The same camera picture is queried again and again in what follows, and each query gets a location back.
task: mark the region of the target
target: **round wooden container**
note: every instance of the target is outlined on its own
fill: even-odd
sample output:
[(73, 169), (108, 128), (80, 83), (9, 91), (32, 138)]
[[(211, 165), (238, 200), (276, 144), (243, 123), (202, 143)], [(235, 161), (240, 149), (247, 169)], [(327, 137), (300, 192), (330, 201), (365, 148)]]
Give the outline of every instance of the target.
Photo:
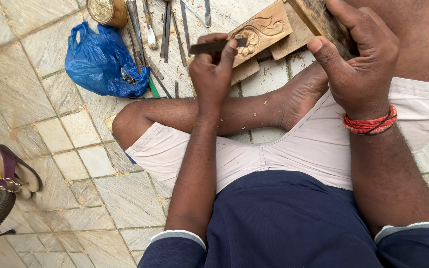
[(123, 0), (87, 0), (87, 10), (94, 21), (114, 27), (123, 27), (128, 12)]

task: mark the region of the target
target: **plastic bag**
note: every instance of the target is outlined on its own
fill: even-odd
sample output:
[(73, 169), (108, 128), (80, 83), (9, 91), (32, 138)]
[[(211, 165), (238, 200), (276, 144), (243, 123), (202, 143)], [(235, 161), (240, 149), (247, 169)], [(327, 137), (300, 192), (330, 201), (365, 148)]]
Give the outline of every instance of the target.
[[(102, 96), (130, 98), (144, 94), (150, 67), (140, 67), (141, 73), (138, 74), (117, 30), (101, 24), (97, 28), (99, 34), (84, 21), (72, 29), (64, 64), (67, 75), (79, 86)], [(137, 81), (136, 84), (121, 78), (122, 66)]]

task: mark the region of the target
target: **hand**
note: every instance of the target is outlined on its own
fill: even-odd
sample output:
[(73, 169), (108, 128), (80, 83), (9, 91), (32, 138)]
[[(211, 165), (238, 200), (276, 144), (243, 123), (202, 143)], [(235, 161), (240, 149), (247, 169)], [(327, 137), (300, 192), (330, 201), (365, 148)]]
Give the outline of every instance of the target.
[[(198, 39), (198, 44), (226, 40), (226, 33), (212, 33)], [(198, 115), (221, 113), (231, 90), (233, 61), (238, 52), (236, 40), (230, 40), (223, 51), (196, 55), (190, 64), (190, 77), (198, 99)]]
[(325, 0), (325, 4), (350, 30), (360, 52), (360, 57), (345, 61), (325, 37), (317, 36), (307, 44), (329, 77), (332, 96), (350, 119), (371, 120), (387, 115), (398, 38), (370, 8), (356, 9), (343, 0)]

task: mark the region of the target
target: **sleeve cuff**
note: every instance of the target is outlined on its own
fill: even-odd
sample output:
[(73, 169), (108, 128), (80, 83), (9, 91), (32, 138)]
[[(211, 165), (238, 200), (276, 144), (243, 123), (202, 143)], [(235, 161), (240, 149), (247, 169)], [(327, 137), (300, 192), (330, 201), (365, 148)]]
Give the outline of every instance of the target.
[(203, 240), (198, 235), (186, 230), (166, 230), (166, 231), (160, 232), (152, 237), (150, 244), (152, 244), (157, 240), (161, 240), (169, 237), (181, 237), (181, 238), (187, 238), (187, 239), (193, 240), (194, 242), (198, 243), (206, 252), (206, 245), (203, 242)]
[(395, 227), (391, 225), (386, 225), (380, 230), (380, 232), (378, 232), (378, 234), (375, 236), (374, 241), (375, 241), (375, 244), (377, 245), (378, 242), (380, 242), (380, 240), (382, 240), (387, 235), (390, 235), (399, 231), (403, 231), (403, 230), (418, 229), (418, 228), (429, 228), (429, 222), (413, 223), (405, 227)]

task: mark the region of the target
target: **t-shirt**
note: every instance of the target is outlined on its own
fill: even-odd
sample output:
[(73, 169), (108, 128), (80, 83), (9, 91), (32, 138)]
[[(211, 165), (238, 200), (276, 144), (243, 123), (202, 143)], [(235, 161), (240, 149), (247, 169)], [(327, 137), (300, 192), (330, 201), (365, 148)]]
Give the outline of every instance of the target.
[(301, 172), (255, 172), (225, 187), (206, 240), (164, 231), (138, 267), (429, 267), (429, 223), (373, 239), (351, 191)]

